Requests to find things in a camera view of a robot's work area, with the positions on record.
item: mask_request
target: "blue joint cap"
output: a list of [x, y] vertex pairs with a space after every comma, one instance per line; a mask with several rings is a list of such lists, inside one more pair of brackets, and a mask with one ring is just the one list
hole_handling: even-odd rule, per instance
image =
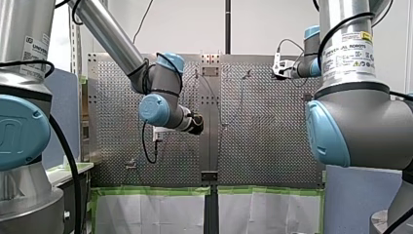
[[313, 156], [326, 165], [349, 167], [349, 149], [333, 117], [318, 100], [306, 107], [307, 136]]
[[314, 58], [313, 62], [311, 63], [310, 75], [311, 77], [321, 76], [321, 70], [319, 70], [319, 61], [316, 58]]
[[48, 116], [33, 103], [0, 95], [0, 172], [31, 163], [48, 146]]
[[315, 35], [319, 34], [319, 26], [314, 25], [306, 29], [304, 32], [304, 40], [307, 40]]
[[[174, 53], [164, 53], [163, 54], [166, 58], [168, 58], [175, 66], [176, 68], [178, 68], [178, 71], [182, 74], [183, 73], [183, 66], [185, 64], [185, 60], [183, 59], [183, 57], [174, 54]], [[170, 69], [172, 71], [175, 71], [175, 68], [173, 68], [173, 66], [170, 64], [169, 61], [167, 61], [166, 59], [162, 58], [162, 57], [158, 57], [156, 60], [156, 63], [167, 68]]]
[[163, 127], [169, 120], [169, 105], [160, 95], [145, 96], [139, 105], [139, 116], [148, 124]]

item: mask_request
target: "perforated metal panel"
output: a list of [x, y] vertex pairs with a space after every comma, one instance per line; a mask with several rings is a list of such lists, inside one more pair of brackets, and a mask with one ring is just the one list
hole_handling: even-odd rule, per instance
[[218, 183], [321, 187], [323, 166], [310, 151], [302, 99], [320, 80], [295, 88], [271, 79], [271, 66], [271, 57], [223, 58]]
[[[131, 90], [130, 81], [118, 65], [106, 54], [93, 55], [95, 90], [90, 98], [91, 122], [95, 124], [95, 150], [99, 154], [93, 172], [93, 186], [116, 184], [140, 184], [156, 186], [199, 186], [199, 138], [185, 133], [166, 134], [159, 143], [159, 158], [155, 165], [149, 164], [142, 149], [141, 130], [143, 122], [138, 119], [137, 106], [142, 95]], [[184, 88], [180, 103], [198, 110], [198, 79], [195, 70], [199, 65], [193, 58], [186, 58]], [[152, 127], [145, 129], [145, 142], [149, 157], [154, 157]], [[137, 160], [137, 168], [127, 170], [129, 160]]]
[[[93, 186], [200, 186], [201, 171], [208, 169], [218, 171], [218, 184], [323, 187], [324, 167], [310, 152], [302, 99], [316, 91], [320, 80], [309, 80], [303, 88], [273, 80], [272, 57], [221, 56], [214, 64], [200, 63], [200, 56], [184, 58], [181, 103], [200, 110], [207, 129], [200, 137], [168, 134], [159, 145], [159, 162], [151, 165], [141, 146], [137, 105], [142, 96], [131, 91], [129, 79], [107, 54], [90, 56], [91, 155], [101, 159]], [[207, 104], [213, 95], [205, 79], [196, 75], [205, 66], [220, 67], [220, 76], [206, 77], [219, 98], [219, 112], [211, 100]], [[145, 140], [153, 157], [151, 127]], [[126, 170], [131, 159], [137, 159], [137, 168]]]

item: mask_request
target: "label sticker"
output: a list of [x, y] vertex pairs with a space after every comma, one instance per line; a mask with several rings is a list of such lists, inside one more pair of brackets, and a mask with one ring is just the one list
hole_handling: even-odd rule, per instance
[[347, 42], [350, 40], [365, 40], [369, 42], [373, 42], [373, 36], [365, 31], [361, 32], [349, 32], [342, 35], [342, 42]]
[[45, 43], [46, 46], [49, 46], [49, 43], [51, 42], [51, 38], [45, 33], [43, 33], [42, 42]]
[[369, 33], [346, 33], [340, 46], [325, 50], [322, 54], [324, 79], [353, 72], [374, 76], [373, 45], [366, 39], [372, 39]]
[[[22, 60], [46, 60], [48, 57], [48, 46], [32, 37], [26, 36]], [[46, 72], [46, 64], [28, 64], [20, 66], [20, 73], [36, 78], [43, 78]]]

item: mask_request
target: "black cable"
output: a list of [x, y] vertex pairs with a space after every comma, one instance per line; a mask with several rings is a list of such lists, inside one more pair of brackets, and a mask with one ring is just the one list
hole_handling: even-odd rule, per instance
[[389, 13], [390, 9], [392, 8], [393, 2], [394, 2], [394, 0], [392, 0], [392, 1], [390, 2], [389, 7], [388, 7], [388, 9], [386, 10], [386, 12], [383, 14], [383, 16], [382, 16], [379, 20], [377, 20], [377, 21], [373, 24], [372, 27], [376, 26], [376, 25], [379, 24], [382, 20], [385, 19], [385, 17], [386, 17], [387, 14]]
[[66, 3], [68, 3], [68, 2], [70, 2], [70, 0], [64, 0], [64, 1], [61, 1], [61, 2], [57, 3], [57, 4], [55, 5], [55, 9], [63, 6], [64, 4], [66, 4]]
[[183, 80], [182, 80], [182, 74], [180, 73], [180, 71], [178, 70], [178, 68], [175, 66], [175, 64], [173, 64], [173, 62], [166, 56], [162, 55], [161, 53], [157, 53], [156, 56], [162, 57], [163, 59], [165, 59], [170, 65], [172, 65], [173, 69], [175, 70], [176, 74], [179, 77], [179, 82], [180, 82], [180, 89], [179, 89], [179, 93], [181, 93], [182, 91], [182, 86], [183, 86]]
[[17, 66], [17, 65], [27, 65], [27, 64], [46, 64], [50, 67], [48, 72], [45, 74], [45, 78], [50, 76], [55, 71], [55, 66], [47, 60], [19, 60], [19, 61], [7, 61], [0, 62], [0, 67]]
[[401, 93], [398, 93], [398, 92], [395, 92], [395, 91], [390, 91], [390, 95], [397, 96], [397, 97], [401, 97], [401, 98], [404, 98], [404, 99], [406, 99], [406, 100], [413, 101], [413, 97], [412, 97], [412, 96], [405, 95], [405, 94], [401, 94]]
[[82, 218], [82, 225], [81, 225], [81, 230], [83, 231], [83, 229], [85, 228], [85, 223], [86, 223], [86, 215], [88, 213], [88, 199], [89, 199], [89, 190], [90, 190], [90, 178], [87, 175], [86, 176], [86, 194], [85, 194], [85, 203], [84, 206], [85, 208], [83, 209], [83, 218]]
[[319, 12], [319, 3], [317, 2], [317, 0], [313, 0], [313, 4], [316, 10]]
[[373, 19], [375, 16], [374, 13], [360, 13], [357, 15], [354, 15], [352, 17], [349, 17], [347, 19], [343, 19], [342, 21], [340, 21], [337, 25], [335, 25], [333, 28], [331, 28], [331, 30], [328, 31], [328, 33], [324, 36], [324, 38], [322, 39], [321, 43], [319, 44], [319, 53], [318, 53], [318, 57], [317, 57], [317, 61], [319, 63], [319, 70], [321, 70], [321, 58], [322, 58], [322, 52], [324, 51], [325, 46], [327, 45], [328, 41], [334, 36], [334, 34], [341, 29], [341, 27], [348, 23], [349, 21], [352, 20], [356, 20], [359, 18], [371, 18]]
[[407, 211], [404, 215], [402, 215], [398, 220], [396, 220], [388, 229], [386, 229], [383, 234], [391, 234], [394, 232], [403, 222], [405, 222], [407, 219], [409, 219], [413, 215], [413, 208], [410, 208], [409, 211]]
[[76, 10], [79, 7], [79, 4], [82, 0], [77, 0], [77, 2], [75, 3], [75, 5], [73, 5], [72, 8], [72, 21], [76, 24], [76, 25], [83, 25], [82, 22], [78, 22], [76, 21]]
[[67, 142], [66, 137], [64, 136], [63, 130], [58, 125], [56, 119], [51, 114], [49, 122], [52, 128], [55, 130], [58, 140], [60, 141], [61, 147], [63, 148], [64, 154], [66, 154], [67, 161], [70, 166], [70, 171], [73, 177], [73, 183], [75, 188], [75, 234], [81, 234], [82, 230], [82, 190], [80, 187], [80, 178], [76, 166], [76, 161], [73, 156], [72, 151], [70, 150], [69, 143]]
[[156, 162], [158, 161], [158, 153], [155, 154], [155, 159], [152, 161], [152, 160], [149, 158], [149, 156], [148, 156], [148, 151], [146, 151], [146, 144], [145, 144], [145, 127], [146, 127], [146, 123], [147, 123], [147, 121], [145, 121], [145, 122], [143, 123], [143, 127], [142, 127], [142, 146], [143, 146], [143, 152], [145, 152], [146, 160], [148, 160], [148, 162], [149, 162], [150, 164], [156, 164]]
[[143, 15], [143, 18], [142, 18], [142, 20], [140, 21], [139, 29], [136, 31], [136, 33], [135, 33], [134, 36], [133, 36], [133, 43], [136, 41], [137, 34], [139, 34], [140, 29], [142, 28], [142, 25], [143, 25], [143, 23], [145, 22], [146, 16], [148, 15], [149, 10], [151, 9], [151, 6], [152, 6], [153, 1], [154, 1], [154, 0], [151, 0], [151, 2], [149, 3], [148, 8], [146, 9], [145, 15]]

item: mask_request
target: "white cloth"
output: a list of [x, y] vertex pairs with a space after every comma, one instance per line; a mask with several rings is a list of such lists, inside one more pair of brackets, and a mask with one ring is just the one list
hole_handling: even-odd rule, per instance
[[205, 196], [112, 195], [97, 200], [97, 234], [203, 234]]
[[319, 233], [320, 197], [271, 193], [220, 194], [221, 234]]

